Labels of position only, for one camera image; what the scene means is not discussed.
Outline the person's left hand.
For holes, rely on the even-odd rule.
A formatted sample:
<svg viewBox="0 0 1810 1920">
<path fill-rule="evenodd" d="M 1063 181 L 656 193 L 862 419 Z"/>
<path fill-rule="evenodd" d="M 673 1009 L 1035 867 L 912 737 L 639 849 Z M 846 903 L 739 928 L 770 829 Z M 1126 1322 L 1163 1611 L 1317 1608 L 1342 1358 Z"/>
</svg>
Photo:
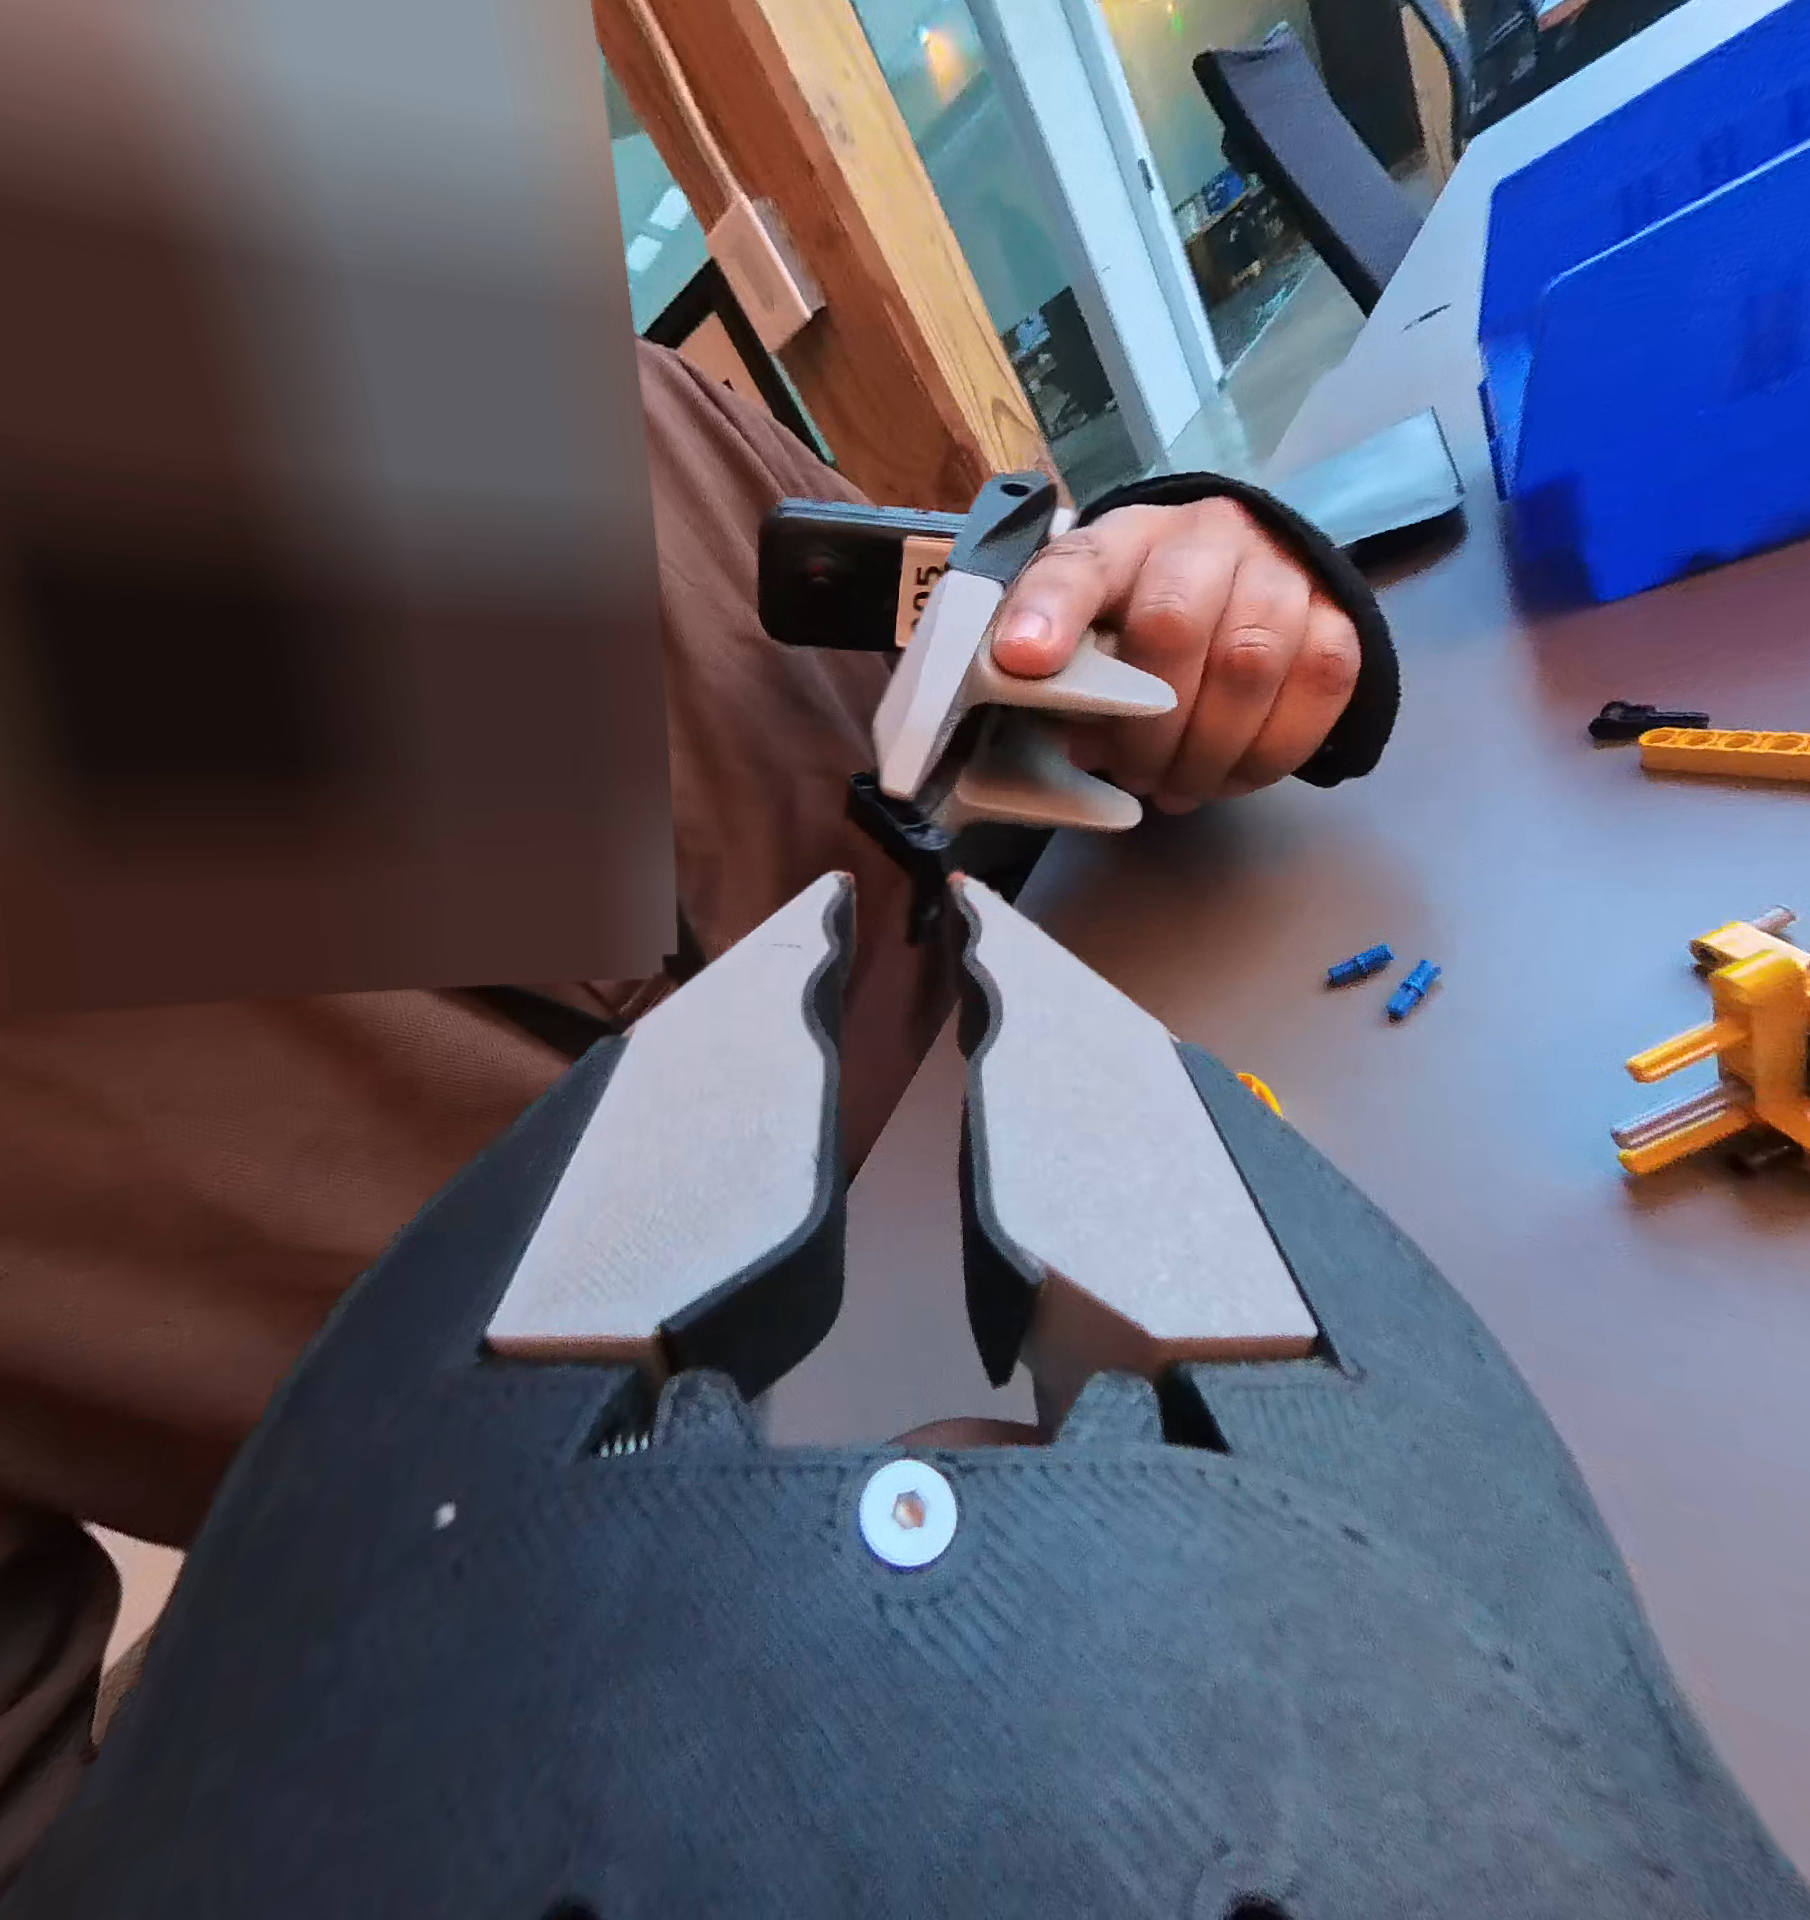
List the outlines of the person's left hand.
<svg viewBox="0 0 1810 1920">
<path fill-rule="evenodd" d="M 1080 761 L 1157 813 L 1298 777 L 1358 694 L 1358 622 L 1237 506 L 1122 506 L 1049 539 L 995 608 L 995 669 L 1058 674 L 1081 627 L 1179 701 L 1080 733 Z"/>
</svg>

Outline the blue plastic bin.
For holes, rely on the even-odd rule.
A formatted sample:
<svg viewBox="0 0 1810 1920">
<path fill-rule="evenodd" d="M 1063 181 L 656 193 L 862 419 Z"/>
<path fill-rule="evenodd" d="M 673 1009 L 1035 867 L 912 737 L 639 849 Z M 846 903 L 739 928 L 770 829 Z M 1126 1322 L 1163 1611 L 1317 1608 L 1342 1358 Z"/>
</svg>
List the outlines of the blue plastic bin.
<svg viewBox="0 0 1810 1920">
<path fill-rule="evenodd" d="M 1810 0 L 1493 181 L 1481 419 L 1537 608 L 1810 538 Z"/>
</svg>

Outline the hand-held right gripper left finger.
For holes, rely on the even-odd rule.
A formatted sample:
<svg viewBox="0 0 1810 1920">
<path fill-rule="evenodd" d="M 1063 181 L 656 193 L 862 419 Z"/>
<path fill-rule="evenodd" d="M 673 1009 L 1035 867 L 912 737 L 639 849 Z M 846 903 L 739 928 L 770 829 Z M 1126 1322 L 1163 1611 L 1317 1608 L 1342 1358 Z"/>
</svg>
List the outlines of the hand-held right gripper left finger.
<svg viewBox="0 0 1810 1920">
<path fill-rule="evenodd" d="M 846 874 L 652 1003 L 485 1330 L 519 1360 L 788 1381 L 840 1315 Z"/>
</svg>

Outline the wooden post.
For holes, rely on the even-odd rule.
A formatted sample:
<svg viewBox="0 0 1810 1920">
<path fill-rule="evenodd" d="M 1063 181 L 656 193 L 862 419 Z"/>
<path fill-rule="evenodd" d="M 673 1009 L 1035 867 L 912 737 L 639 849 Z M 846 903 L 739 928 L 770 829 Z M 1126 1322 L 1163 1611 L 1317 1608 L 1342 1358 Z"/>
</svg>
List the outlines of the wooden post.
<svg viewBox="0 0 1810 1920">
<path fill-rule="evenodd" d="M 862 496 L 957 510 L 995 472 L 1058 476 L 846 0 L 595 0 L 595 39 L 706 227 L 786 217 L 820 318 L 775 363 Z"/>
</svg>

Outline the grey flat metal plate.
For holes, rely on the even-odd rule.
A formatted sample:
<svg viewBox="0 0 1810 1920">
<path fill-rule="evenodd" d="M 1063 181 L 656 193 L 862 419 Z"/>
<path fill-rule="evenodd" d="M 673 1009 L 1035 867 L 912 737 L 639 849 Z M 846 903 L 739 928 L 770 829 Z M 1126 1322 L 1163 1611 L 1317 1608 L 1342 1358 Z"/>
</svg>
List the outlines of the grey flat metal plate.
<svg viewBox="0 0 1810 1920">
<path fill-rule="evenodd" d="M 1317 451 L 1308 472 L 1267 476 L 1267 492 L 1335 548 L 1408 539 L 1462 510 L 1462 476 L 1435 412 Z"/>
</svg>

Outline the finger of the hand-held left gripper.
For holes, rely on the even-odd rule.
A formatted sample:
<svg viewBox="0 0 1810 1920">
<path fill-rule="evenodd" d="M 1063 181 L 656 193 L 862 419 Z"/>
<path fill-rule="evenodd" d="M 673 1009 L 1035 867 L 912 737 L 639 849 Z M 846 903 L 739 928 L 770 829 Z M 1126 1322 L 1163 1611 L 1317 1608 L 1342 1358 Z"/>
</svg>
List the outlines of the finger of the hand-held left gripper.
<svg viewBox="0 0 1810 1920">
<path fill-rule="evenodd" d="M 929 782 L 936 756 L 964 720 L 1114 729 L 1114 720 L 1179 713 L 1172 682 L 1114 659 L 1097 640 L 1080 640 L 1080 650 L 1058 674 L 1004 674 L 995 669 L 1004 596 L 1014 589 L 982 574 L 947 574 L 929 589 L 929 608 L 874 720 L 874 761 L 888 802 L 912 809 L 912 788 Z"/>
<path fill-rule="evenodd" d="M 1144 824 L 1144 802 L 1080 772 L 1066 720 L 964 720 L 936 756 L 912 813 L 947 839 L 957 829 L 1094 829 L 1122 839 Z"/>
</svg>

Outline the dark office chair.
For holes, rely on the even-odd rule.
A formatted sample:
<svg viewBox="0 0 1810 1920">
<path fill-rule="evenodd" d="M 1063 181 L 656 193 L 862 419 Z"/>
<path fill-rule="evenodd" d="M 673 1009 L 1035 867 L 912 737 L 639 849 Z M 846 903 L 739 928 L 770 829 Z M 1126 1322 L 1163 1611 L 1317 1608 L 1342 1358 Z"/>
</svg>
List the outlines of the dark office chair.
<svg viewBox="0 0 1810 1920">
<path fill-rule="evenodd" d="M 1415 137 L 1408 45 L 1415 19 L 1446 69 L 1446 157 L 1470 137 L 1481 39 L 1462 8 L 1302 8 L 1308 39 L 1277 19 L 1263 45 L 1194 48 L 1194 86 L 1223 122 L 1223 157 L 1292 213 L 1308 253 L 1371 318 L 1408 265 L 1423 213 L 1397 193 Z"/>
</svg>

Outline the yellow lego beam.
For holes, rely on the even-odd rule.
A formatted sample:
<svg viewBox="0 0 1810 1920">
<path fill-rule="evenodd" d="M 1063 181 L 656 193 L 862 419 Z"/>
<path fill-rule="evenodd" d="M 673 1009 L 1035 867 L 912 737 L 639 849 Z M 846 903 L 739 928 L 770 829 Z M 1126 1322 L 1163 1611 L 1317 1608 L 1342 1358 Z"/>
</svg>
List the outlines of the yellow lego beam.
<svg viewBox="0 0 1810 1920">
<path fill-rule="evenodd" d="M 1642 733 L 1642 772 L 1724 782 L 1810 782 L 1810 733 L 1657 729 Z"/>
</svg>

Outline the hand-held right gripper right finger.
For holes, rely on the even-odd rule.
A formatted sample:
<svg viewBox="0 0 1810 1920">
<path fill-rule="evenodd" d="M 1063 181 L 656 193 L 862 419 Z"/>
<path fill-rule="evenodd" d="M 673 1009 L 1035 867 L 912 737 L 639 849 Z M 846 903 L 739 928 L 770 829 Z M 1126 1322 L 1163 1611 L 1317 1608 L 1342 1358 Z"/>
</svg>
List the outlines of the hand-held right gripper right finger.
<svg viewBox="0 0 1810 1920">
<path fill-rule="evenodd" d="M 1317 1348 L 1179 1037 L 982 879 L 957 914 L 957 1275 L 1004 1386 Z"/>
</svg>

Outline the small black lego piece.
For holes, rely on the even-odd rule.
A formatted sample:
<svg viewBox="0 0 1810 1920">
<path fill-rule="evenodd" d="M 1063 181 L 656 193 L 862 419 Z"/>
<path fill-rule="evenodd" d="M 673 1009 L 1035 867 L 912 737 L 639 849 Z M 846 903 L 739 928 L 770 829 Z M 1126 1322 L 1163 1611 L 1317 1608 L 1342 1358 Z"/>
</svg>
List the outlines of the small black lego piece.
<svg viewBox="0 0 1810 1920">
<path fill-rule="evenodd" d="M 874 772 L 846 777 L 840 813 L 908 879 L 908 946 L 936 946 L 947 884 L 953 884 L 953 839 L 926 809 L 888 802 Z"/>
</svg>

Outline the yellow lego model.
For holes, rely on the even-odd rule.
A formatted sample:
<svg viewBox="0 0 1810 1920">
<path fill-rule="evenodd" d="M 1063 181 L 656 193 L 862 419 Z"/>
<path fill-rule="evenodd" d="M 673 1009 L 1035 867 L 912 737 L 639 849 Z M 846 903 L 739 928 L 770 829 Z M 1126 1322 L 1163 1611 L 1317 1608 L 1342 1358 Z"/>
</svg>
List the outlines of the yellow lego model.
<svg viewBox="0 0 1810 1920">
<path fill-rule="evenodd" d="M 1619 1175 L 1648 1181 L 1707 1148 L 1724 1148 L 1733 1175 L 1810 1175 L 1810 946 L 1794 946 L 1784 925 L 1794 912 L 1769 912 L 1692 938 L 1707 1029 L 1642 1050 L 1624 1079 L 1663 1081 L 1707 1066 L 1707 1095 L 1619 1118 Z"/>
</svg>

